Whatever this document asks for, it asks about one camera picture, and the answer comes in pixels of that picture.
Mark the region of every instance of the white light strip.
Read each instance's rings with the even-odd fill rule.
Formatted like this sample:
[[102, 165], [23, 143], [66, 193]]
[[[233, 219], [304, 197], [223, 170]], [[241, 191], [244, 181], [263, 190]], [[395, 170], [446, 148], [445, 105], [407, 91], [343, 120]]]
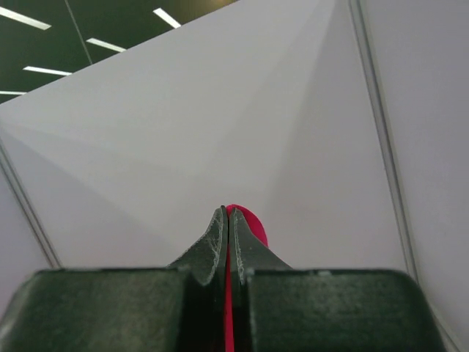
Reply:
[[41, 68], [41, 67], [34, 67], [34, 66], [26, 66], [23, 70], [41, 72], [41, 73], [50, 73], [51, 75], [58, 75], [58, 76], [70, 76], [72, 74], [71, 72], [49, 70], [48, 68]]
[[0, 90], [0, 95], [24, 95], [26, 92], [11, 92], [9, 90]]
[[91, 44], [102, 46], [103, 48], [106, 48], [106, 49], [111, 49], [111, 50], [117, 51], [118, 53], [122, 53], [123, 51], [125, 51], [125, 49], [121, 48], [120, 46], [110, 44], [110, 43], [107, 43], [107, 42], [103, 42], [102, 40], [99, 40], [99, 39], [96, 39], [96, 38], [89, 38], [86, 41], [88, 43], [91, 43]]
[[168, 15], [168, 13], [166, 13], [165, 10], [163, 10], [161, 7], [159, 9], [156, 9], [155, 11], [153, 11], [155, 15], [159, 16], [163, 21], [169, 23], [171, 26], [173, 26], [174, 28], [179, 28], [181, 27], [181, 25], [179, 24], [179, 22], [177, 22], [175, 19], [173, 19], [173, 17], [171, 17], [170, 15]]
[[28, 24], [28, 25], [36, 27], [36, 28], [42, 29], [43, 31], [45, 31], [46, 29], [51, 28], [50, 24], [46, 24], [44, 22], [35, 20], [33, 18], [22, 15], [20, 13], [12, 11], [12, 10], [7, 10], [4, 7], [0, 7], [0, 15], [11, 18], [12, 20], [15, 20], [15, 21], [18, 21], [18, 22], [21, 22], [21, 23], [24, 23], [24, 24]]

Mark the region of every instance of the ceiling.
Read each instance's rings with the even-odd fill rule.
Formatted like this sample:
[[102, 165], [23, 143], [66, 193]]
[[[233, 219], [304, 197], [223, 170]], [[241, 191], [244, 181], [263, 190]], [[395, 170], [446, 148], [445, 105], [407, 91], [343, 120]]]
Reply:
[[[96, 38], [129, 49], [173, 27], [161, 8], [181, 25], [236, 0], [3, 0], [6, 9], [50, 25], [43, 30], [0, 15], [0, 92], [30, 92], [63, 76], [24, 70], [43, 67], [74, 73], [117, 51]], [[0, 103], [18, 95], [0, 94]]]

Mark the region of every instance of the rectangular light fixture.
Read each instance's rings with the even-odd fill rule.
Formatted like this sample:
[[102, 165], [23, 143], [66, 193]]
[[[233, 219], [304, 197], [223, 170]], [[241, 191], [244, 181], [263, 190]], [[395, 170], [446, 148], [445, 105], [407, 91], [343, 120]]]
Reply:
[[0, 90], [0, 95], [24, 95], [26, 92], [12, 92], [11, 90]]
[[101, 47], [106, 48], [106, 49], [117, 51], [118, 53], [122, 53], [123, 51], [125, 51], [125, 49], [121, 48], [120, 46], [110, 44], [110, 43], [107, 43], [107, 42], [103, 42], [102, 40], [99, 40], [99, 39], [96, 39], [96, 38], [89, 38], [86, 41], [88, 43], [95, 44], [95, 45], [101, 46]]
[[49, 70], [48, 68], [41, 68], [41, 67], [34, 67], [34, 66], [26, 66], [23, 70], [40, 72], [40, 73], [50, 73], [51, 75], [58, 75], [58, 76], [70, 76], [72, 74], [71, 72]]
[[163, 10], [161, 7], [153, 11], [153, 13], [159, 16], [163, 21], [167, 22], [169, 25], [173, 26], [174, 28], [179, 28], [181, 25], [177, 22], [173, 17], [168, 15], [168, 13]]
[[11, 18], [12, 20], [15, 20], [15, 21], [18, 21], [18, 22], [21, 22], [21, 23], [24, 23], [24, 24], [28, 24], [28, 25], [36, 27], [36, 28], [42, 29], [43, 31], [45, 31], [46, 29], [51, 28], [50, 24], [46, 24], [44, 22], [35, 20], [33, 18], [22, 15], [20, 13], [12, 11], [12, 10], [5, 9], [4, 7], [0, 7], [0, 15], [4, 16], [4, 17]]

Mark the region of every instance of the red object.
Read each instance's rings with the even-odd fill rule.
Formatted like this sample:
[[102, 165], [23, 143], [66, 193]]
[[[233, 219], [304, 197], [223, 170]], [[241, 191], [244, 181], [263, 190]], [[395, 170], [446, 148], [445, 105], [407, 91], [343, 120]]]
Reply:
[[[251, 232], [265, 245], [267, 245], [267, 235], [265, 234], [264, 227], [261, 221], [249, 209], [241, 205], [231, 204], [226, 207], [226, 210], [231, 214], [233, 209], [239, 209], [248, 222]], [[229, 247], [226, 254], [226, 282], [225, 282], [225, 312], [224, 312], [224, 325], [225, 325], [225, 352], [235, 352], [235, 339], [233, 335], [233, 309], [232, 309], [232, 279], [231, 271], [229, 270]]]

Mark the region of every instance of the white wall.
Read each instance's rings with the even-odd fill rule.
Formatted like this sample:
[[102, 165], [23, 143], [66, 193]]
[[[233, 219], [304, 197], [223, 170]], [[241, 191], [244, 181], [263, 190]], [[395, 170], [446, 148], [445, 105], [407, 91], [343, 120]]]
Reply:
[[48, 264], [0, 169], [0, 319], [24, 279]]
[[239, 1], [0, 106], [65, 265], [165, 265], [236, 202], [299, 267], [405, 267], [345, 1]]
[[469, 348], [469, 3], [366, 8], [421, 279]]

